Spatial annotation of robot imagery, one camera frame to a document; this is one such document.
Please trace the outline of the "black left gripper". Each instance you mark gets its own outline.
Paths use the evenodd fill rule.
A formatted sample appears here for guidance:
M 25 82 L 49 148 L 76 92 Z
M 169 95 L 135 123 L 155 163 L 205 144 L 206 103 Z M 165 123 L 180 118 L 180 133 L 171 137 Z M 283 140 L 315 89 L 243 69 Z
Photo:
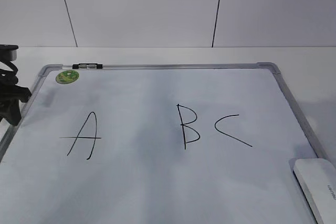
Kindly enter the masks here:
M 1 84 L 1 120 L 5 119 L 10 125 L 17 126 L 21 121 L 19 100 L 27 103 L 31 94 L 28 88 Z

